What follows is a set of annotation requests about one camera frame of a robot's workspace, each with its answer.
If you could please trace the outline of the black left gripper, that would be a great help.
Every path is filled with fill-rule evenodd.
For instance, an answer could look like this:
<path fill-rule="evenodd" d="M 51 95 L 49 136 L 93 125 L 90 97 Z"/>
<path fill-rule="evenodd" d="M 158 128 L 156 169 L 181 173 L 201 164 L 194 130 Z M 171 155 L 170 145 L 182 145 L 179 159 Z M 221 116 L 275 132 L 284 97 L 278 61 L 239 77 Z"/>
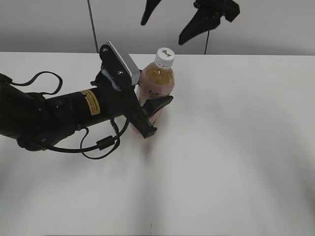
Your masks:
<path fill-rule="evenodd" d="M 115 78 L 110 76 L 106 70 L 101 70 L 95 80 L 91 82 L 93 86 L 97 87 L 102 102 L 101 107 L 105 108 L 109 118 L 125 116 L 144 138 L 154 135 L 157 129 L 145 116 L 153 116 L 170 104 L 173 96 L 147 99 L 141 108 L 130 77 L 122 75 L 117 79 L 115 81 Z"/>

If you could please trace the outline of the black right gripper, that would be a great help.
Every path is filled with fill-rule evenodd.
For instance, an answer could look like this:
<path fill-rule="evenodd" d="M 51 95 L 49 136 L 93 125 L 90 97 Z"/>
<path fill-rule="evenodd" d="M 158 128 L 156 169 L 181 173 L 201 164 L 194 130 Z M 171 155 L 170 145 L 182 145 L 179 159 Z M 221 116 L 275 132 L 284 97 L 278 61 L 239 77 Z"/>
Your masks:
<path fill-rule="evenodd" d="M 140 25 L 146 25 L 160 2 L 161 0 L 146 0 Z M 224 16 L 227 21 L 233 22 L 240 14 L 240 6 L 233 0 L 196 0 L 194 7 L 198 10 L 180 33 L 179 45 L 185 44 L 206 31 L 216 29 L 221 23 L 221 16 Z"/>

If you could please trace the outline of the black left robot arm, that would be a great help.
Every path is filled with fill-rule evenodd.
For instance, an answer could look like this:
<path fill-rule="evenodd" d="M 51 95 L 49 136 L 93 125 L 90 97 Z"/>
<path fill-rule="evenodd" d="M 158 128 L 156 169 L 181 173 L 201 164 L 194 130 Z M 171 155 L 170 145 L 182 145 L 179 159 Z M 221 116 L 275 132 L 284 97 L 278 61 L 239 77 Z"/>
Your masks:
<path fill-rule="evenodd" d="M 15 139 L 29 151 L 52 150 L 77 153 L 57 147 L 61 140 L 82 128 L 124 116 L 144 138 L 156 132 L 150 118 L 167 106 L 171 95 L 150 99 L 140 105 L 134 86 L 118 91 L 110 79 L 99 72 L 92 87 L 65 95 L 57 92 L 27 92 L 6 75 L 0 77 L 0 133 Z"/>

